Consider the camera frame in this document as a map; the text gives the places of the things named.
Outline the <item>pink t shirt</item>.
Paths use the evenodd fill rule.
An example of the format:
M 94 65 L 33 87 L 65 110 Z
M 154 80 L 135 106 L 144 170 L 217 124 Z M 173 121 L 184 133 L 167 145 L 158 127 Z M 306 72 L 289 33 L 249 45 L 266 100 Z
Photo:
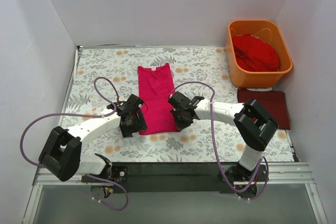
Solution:
M 139 97 L 145 103 L 142 109 L 147 125 L 140 135 L 151 135 L 167 132 L 178 132 L 168 103 L 170 92 L 174 90 L 174 82 L 170 65 L 152 68 L 138 67 Z

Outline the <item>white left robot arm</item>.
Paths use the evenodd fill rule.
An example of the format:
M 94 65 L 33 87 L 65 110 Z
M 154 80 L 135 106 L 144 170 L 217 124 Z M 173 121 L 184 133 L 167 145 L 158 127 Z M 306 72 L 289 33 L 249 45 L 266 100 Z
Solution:
M 100 182 L 116 181 L 112 177 L 112 161 L 98 153 L 84 154 L 83 148 L 114 129 L 120 129 L 123 137 L 146 131 L 143 105 L 144 101 L 132 94 L 126 101 L 107 106 L 102 115 L 67 129 L 55 127 L 41 151 L 39 163 L 62 182 L 75 174 L 89 174 Z

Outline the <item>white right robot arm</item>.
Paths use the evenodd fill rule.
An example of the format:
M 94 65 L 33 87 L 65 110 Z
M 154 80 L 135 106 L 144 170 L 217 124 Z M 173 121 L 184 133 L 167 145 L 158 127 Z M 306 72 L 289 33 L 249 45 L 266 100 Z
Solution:
M 245 103 L 214 102 L 204 97 L 189 99 L 176 92 L 168 103 L 177 129 L 189 127 L 194 120 L 211 120 L 236 126 L 242 136 L 245 147 L 236 166 L 225 172 L 234 180 L 251 180 L 258 170 L 258 163 L 268 143 L 278 130 L 279 123 L 255 99 Z

